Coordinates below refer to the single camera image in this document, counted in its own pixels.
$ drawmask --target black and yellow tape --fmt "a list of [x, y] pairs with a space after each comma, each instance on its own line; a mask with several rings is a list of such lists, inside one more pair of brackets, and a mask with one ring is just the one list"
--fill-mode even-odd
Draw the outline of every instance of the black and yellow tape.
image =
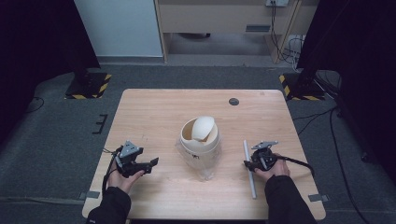
[[106, 74], [105, 78], [103, 79], [101, 85], [98, 87], [98, 90], [94, 93], [84, 94], [84, 93], [76, 93], [76, 94], [66, 94], [64, 99], [94, 99], [94, 98], [101, 98], [105, 93], [107, 88], [108, 82], [110, 81], [111, 75]]
[[282, 83], [283, 90], [288, 100], [325, 100], [324, 96], [313, 96], [313, 95], [291, 96], [290, 86], [288, 81], [285, 79], [283, 75], [280, 76], [279, 79], [280, 82]]

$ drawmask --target hazard stripe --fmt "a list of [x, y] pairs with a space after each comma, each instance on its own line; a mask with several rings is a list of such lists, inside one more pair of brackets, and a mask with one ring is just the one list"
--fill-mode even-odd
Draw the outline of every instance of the hazard stripe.
[[[285, 91], [286, 98], [290, 98], [290, 88], [288, 85], [288, 81], [285, 79], [283, 75], [279, 76], [279, 80], [282, 83], [283, 90]], [[316, 97], [316, 96], [300, 96], [300, 97], [292, 97], [291, 100], [325, 100], [324, 97]]]
[[102, 82], [102, 85], [100, 87], [99, 92], [93, 95], [82, 95], [82, 94], [73, 94], [73, 95], [66, 95], [64, 99], [76, 99], [76, 100], [83, 100], [83, 99], [95, 99], [95, 98], [101, 98], [103, 94], [105, 93], [105, 90], [107, 88], [108, 82], [110, 81], [111, 75], [107, 74], [105, 79]]

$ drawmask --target hand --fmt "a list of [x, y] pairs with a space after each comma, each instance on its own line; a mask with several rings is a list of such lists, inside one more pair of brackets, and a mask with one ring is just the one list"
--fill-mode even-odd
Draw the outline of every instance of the hand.
[[265, 182], [268, 181], [273, 175], [288, 175], [290, 176], [290, 170], [288, 165], [286, 165], [286, 161], [284, 160], [277, 160], [274, 166], [269, 171], [262, 171], [261, 169], [254, 169], [256, 175], [260, 176], [264, 179]]
[[129, 194], [129, 191], [131, 191], [134, 182], [145, 173], [144, 171], [139, 171], [136, 174], [130, 175], [128, 178], [125, 178], [120, 174], [120, 172], [117, 171], [115, 161], [113, 161], [113, 164], [111, 164], [111, 171], [113, 170], [115, 171], [110, 174], [110, 177], [107, 181], [108, 186], [119, 188], [127, 194]]

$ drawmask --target metal rod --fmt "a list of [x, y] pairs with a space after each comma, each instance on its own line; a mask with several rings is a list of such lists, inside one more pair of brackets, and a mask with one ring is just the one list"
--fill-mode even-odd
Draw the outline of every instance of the metal rod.
[[[246, 157], [246, 160], [247, 160], [247, 161], [250, 161], [250, 157], [249, 157], [249, 155], [248, 155], [248, 143], [247, 143], [247, 140], [244, 140], [244, 150], [245, 150], [245, 157]], [[256, 199], [256, 198], [257, 198], [257, 194], [256, 194], [256, 188], [255, 188], [255, 186], [254, 186], [253, 173], [251, 173], [251, 172], [249, 171], [249, 169], [247, 169], [247, 172], [248, 172], [248, 180], [249, 180], [249, 182], [250, 182], [250, 188], [251, 188], [251, 197], [252, 197], [253, 199]]]

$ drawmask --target electrical cable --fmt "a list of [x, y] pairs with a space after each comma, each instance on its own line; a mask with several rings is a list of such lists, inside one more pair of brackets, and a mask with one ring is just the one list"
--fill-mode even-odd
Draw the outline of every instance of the electrical cable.
[[333, 107], [332, 109], [326, 110], [326, 111], [324, 111], [324, 112], [322, 112], [322, 113], [319, 113], [319, 114], [313, 114], [313, 115], [308, 115], [308, 116], [306, 116], [306, 117], [300, 117], [300, 118], [293, 119], [293, 121], [295, 121], [295, 120], [297, 120], [297, 119], [309, 119], [309, 118], [312, 118], [312, 119], [309, 120], [308, 123], [306, 123], [305, 126], [298, 132], [298, 135], [300, 135], [300, 134], [308, 127], [308, 125], [309, 125], [312, 121], [314, 121], [315, 119], [317, 119], [318, 117], [320, 117], [320, 116], [322, 116], [322, 115], [325, 115], [325, 114], [331, 112], [331, 111], [334, 110], [336, 107], [337, 107], [337, 106]]
[[284, 157], [284, 156], [276, 156], [276, 158], [279, 159], [279, 160], [291, 161], [291, 162], [297, 163], [297, 164], [299, 164], [299, 165], [305, 166], [305, 167], [307, 167], [307, 168], [311, 171], [312, 176], [315, 177], [314, 168], [313, 168], [310, 164], [308, 164], [308, 163], [306, 163], [306, 162], [297, 161], [297, 160], [295, 160], [295, 159], [292, 159], [292, 158], [289, 158], [289, 157]]
[[336, 109], [336, 107], [333, 108], [332, 112], [330, 113], [330, 128], [331, 128], [331, 131], [332, 131], [332, 140], [334, 141], [335, 152], [337, 154], [338, 164], [340, 165], [341, 174], [343, 175], [344, 183], [346, 185], [347, 196], [349, 197], [349, 200], [351, 201], [351, 203], [352, 203], [353, 207], [355, 208], [356, 212], [358, 213], [359, 217], [361, 217], [361, 219], [364, 221], [364, 223], [369, 224], [369, 221], [363, 216], [363, 214], [359, 210], [358, 206], [356, 205], [355, 200], [353, 199], [352, 194], [350, 192], [349, 185], [347, 183], [347, 177], [346, 177], [346, 174], [345, 174], [343, 163], [341, 162], [340, 152], [338, 150], [338, 144], [337, 144], [337, 140], [336, 140], [335, 134], [334, 134], [334, 129], [333, 129], [333, 126], [332, 126], [332, 113], [334, 112], [335, 109]]
[[287, 50], [289, 53], [282, 53], [284, 56], [286, 56], [286, 59], [288, 59], [289, 57], [291, 57], [291, 56], [294, 56], [294, 55], [297, 55], [297, 54], [301, 54], [299, 51], [296, 51], [296, 50], [293, 50], [292, 49], [292, 47], [291, 47], [291, 41], [295, 41], [295, 40], [300, 40], [300, 44], [302, 45], [302, 42], [304, 42], [304, 40], [303, 39], [301, 39], [301, 38], [298, 38], [298, 37], [294, 37], [294, 38], [292, 38], [292, 39], [290, 39], [289, 40], [289, 43], [288, 43], [288, 45], [289, 45], [289, 48], [284, 48], [285, 50]]
[[332, 98], [332, 100], [334, 99], [334, 97], [331, 95], [331, 94], [329, 94], [316, 80], [314, 80], [315, 81], [315, 83], [320, 87], [320, 89], [323, 91], [323, 92], [325, 92], [326, 93], [326, 95], [328, 95], [330, 98]]
[[114, 160], [116, 159], [117, 154], [119, 154], [119, 152], [120, 152], [121, 150], [122, 150], [122, 147], [117, 148], [116, 151], [114, 151], [114, 152], [111, 152], [111, 151], [109, 151], [108, 149], [105, 149], [105, 148], [103, 149], [103, 151], [104, 151], [105, 153], [111, 153], [111, 161], [110, 161], [110, 164], [108, 165], [106, 174], [105, 174], [105, 176], [103, 177], [103, 182], [102, 182], [102, 195], [105, 194], [106, 186], [107, 186], [107, 180], [108, 180], [108, 178], [110, 177], [110, 174], [113, 173], [115, 170], [117, 170], [117, 169], [114, 169], [114, 170], [110, 171], [110, 170], [111, 170], [111, 166], [113, 165], [113, 162], [114, 162]]
[[275, 47], [276, 47], [277, 58], [280, 59], [280, 60], [282, 60], [282, 61], [285, 61], [286, 63], [293, 63], [293, 62], [289, 62], [289, 61], [288, 61], [289, 56], [286, 57], [286, 58], [284, 57], [284, 54], [281, 52], [281, 50], [280, 50], [280, 48], [279, 48], [279, 45], [277, 44], [277, 37], [276, 37], [276, 32], [275, 32], [275, 18], [276, 18], [276, 1], [275, 1], [275, 0], [272, 0], [272, 1], [271, 1], [271, 6], [272, 6], [271, 40], [272, 40], [273, 44], [274, 44]]
[[341, 83], [341, 76], [338, 77], [337, 80], [337, 85], [333, 85], [329, 78], [327, 77], [327, 71], [325, 71], [325, 77], [324, 79], [320, 74], [319, 71], [315, 74], [314, 80], [323, 88], [327, 93], [329, 93], [332, 97], [336, 97], [338, 95], [338, 92], [340, 90], [340, 83]]

